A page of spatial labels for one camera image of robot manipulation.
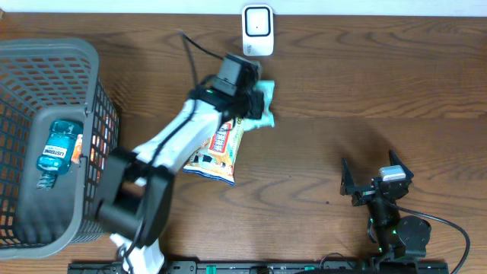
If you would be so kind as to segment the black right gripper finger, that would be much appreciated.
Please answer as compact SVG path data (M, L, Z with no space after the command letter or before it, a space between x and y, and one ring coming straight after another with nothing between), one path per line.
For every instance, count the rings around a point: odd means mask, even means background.
M355 190L355 183L350 171L348 162L345 158L342 159L342 179L340 184L340 194L342 196L350 196Z
M399 165L403 169L406 179L412 179L414 177L414 173L399 159L394 150L390 149L388 154L391 166Z

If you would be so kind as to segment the light green snack pouch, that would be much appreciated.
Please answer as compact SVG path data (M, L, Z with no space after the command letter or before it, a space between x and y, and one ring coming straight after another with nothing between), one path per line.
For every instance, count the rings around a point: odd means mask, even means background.
M263 127L274 127L275 120L269 107L273 99L275 82L272 80L260 80L256 83L256 91L263 93L263 114L260 119L245 119L243 121L243 130L249 132L253 129Z

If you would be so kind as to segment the large yellow snack bag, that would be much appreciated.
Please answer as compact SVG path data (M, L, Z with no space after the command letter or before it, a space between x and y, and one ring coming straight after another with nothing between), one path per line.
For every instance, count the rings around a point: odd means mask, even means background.
M191 155L183 172L234 185L234 166L243 133L241 118L224 123Z

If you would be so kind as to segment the teal mouthwash bottle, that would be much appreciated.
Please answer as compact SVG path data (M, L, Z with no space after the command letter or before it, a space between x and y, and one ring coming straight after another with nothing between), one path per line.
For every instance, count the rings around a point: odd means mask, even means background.
M46 144L37 159L37 170L42 172L38 189L51 189L56 179L68 172L78 136L82 133L82 124L73 120L58 119L51 123Z

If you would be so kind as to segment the small orange tissue pack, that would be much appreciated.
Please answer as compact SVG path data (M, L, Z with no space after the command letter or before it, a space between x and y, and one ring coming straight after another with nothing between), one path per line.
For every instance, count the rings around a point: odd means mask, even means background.
M75 164L79 163L79 158L81 156L81 151L82 151L82 143L83 143L83 135L78 134L75 142L75 147L73 149L72 157L71 157L72 163Z

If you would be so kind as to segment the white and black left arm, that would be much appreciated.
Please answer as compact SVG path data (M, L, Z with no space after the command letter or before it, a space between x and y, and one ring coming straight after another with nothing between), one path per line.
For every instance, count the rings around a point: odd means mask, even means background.
M197 80L183 109L155 137L109 153L90 216L114 237L127 273L162 269L158 238L169 218L176 173L225 123L263 116L265 96L256 88L261 74L259 62L225 56L218 74Z

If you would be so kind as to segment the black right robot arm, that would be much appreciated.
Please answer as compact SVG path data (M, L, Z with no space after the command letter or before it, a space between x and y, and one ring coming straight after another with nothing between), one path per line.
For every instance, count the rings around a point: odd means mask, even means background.
M417 260L426 256L431 225L414 215L401 216L396 201L409 193L414 173L389 151L390 164L371 183L357 186L346 159L342 159L340 194L351 196L353 206L367 206L375 241L385 260Z

